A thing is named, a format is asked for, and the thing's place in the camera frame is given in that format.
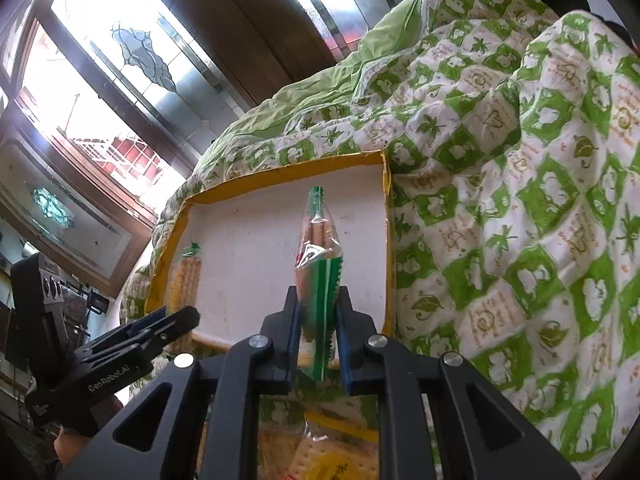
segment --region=plastic wrapper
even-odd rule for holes
[[[200,247],[191,244],[182,251],[172,278],[167,307],[169,314],[174,314],[188,305],[196,304],[198,282],[200,281],[200,269],[202,260],[198,256]],[[181,336],[169,346],[172,353],[187,352],[191,349],[191,332]]]
[[[295,272],[303,313],[298,367],[316,381],[324,380],[335,357],[334,307],[341,270],[342,247],[334,221],[322,188],[315,187],[306,203]]]
[[[378,480],[376,431],[316,412],[305,412],[305,418],[284,480]]]

